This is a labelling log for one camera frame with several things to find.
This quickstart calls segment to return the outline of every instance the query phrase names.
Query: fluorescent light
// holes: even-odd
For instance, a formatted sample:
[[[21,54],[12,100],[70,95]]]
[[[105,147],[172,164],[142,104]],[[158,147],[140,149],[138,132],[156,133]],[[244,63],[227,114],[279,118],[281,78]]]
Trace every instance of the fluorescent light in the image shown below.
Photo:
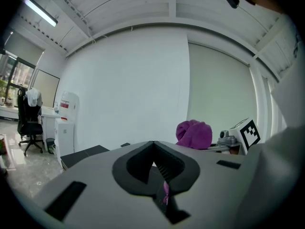
[[[12,57],[12,56],[10,56],[10,55],[8,55],[10,58],[12,58],[12,59],[14,59],[14,60],[17,60],[17,59],[15,59],[14,57]]]
[[[44,10],[41,6],[35,3],[32,0],[23,0],[23,2],[28,5],[31,9],[33,9],[36,13],[42,16],[47,22],[49,22],[52,26],[56,26],[57,21],[48,14],[46,10]]]

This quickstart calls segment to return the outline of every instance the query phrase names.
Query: window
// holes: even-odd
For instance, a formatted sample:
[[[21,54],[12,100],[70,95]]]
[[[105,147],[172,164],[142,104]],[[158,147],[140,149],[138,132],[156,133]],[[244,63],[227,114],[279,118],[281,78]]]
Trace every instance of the window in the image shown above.
[[[0,54],[0,97],[6,105],[17,107],[17,92],[21,87],[28,89],[34,69],[35,65],[21,58]]]

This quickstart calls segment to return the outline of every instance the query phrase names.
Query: ceiling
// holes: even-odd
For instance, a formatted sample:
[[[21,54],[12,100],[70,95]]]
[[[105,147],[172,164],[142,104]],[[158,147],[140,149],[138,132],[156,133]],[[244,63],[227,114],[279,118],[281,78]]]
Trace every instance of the ceiling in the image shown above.
[[[226,0],[35,0],[58,20],[52,27],[34,11],[22,5],[18,20],[23,20],[41,33],[66,55],[80,48],[92,37],[115,30],[116,25],[127,21],[162,21],[170,18],[182,23],[210,25],[219,33],[243,42],[253,49],[276,25],[280,14],[241,0],[232,9]],[[295,47],[295,28],[289,25],[278,29],[274,39],[259,57],[269,62],[280,73],[290,67]]]

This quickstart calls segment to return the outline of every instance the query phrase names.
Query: trash can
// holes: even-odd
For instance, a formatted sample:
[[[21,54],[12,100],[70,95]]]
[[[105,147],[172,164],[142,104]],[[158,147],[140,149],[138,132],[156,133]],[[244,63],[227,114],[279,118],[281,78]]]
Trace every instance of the trash can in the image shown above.
[[[54,141],[55,141],[54,138],[47,138],[46,139],[49,154],[54,154],[54,152],[53,152]]]

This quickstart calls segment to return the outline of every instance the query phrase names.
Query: red label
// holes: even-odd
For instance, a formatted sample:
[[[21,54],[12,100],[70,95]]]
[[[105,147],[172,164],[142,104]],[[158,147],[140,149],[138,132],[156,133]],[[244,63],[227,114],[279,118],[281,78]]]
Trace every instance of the red label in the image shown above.
[[[68,104],[64,104],[64,103],[61,103],[61,107],[69,108],[69,105],[68,105]]]

